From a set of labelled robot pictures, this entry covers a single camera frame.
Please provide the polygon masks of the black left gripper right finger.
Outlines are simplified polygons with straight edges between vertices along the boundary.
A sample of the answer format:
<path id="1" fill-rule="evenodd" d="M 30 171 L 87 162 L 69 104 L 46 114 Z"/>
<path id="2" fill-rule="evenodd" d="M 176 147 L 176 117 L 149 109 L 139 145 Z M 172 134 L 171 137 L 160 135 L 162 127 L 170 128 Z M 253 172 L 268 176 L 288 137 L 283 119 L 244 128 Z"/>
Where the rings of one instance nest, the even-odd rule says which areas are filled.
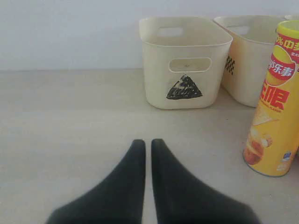
<path id="1" fill-rule="evenodd" d="M 252 208 L 186 169 L 163 139 L 151 142 L 152 186 L 159 224 L 259 224 Z"/>

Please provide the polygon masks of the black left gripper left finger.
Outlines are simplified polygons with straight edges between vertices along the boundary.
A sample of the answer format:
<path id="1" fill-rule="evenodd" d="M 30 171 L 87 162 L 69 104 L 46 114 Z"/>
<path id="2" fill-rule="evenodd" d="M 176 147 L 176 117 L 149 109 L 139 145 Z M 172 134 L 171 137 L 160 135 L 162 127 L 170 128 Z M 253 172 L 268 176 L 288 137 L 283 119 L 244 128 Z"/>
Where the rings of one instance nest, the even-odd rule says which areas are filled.
<path id="1" fill-rule="evenodd" d="M 54 210 L 47 223 L 140 224 L 145 174 L 145 142 L 134 140 L 119 164 L 101 183 Z"/>

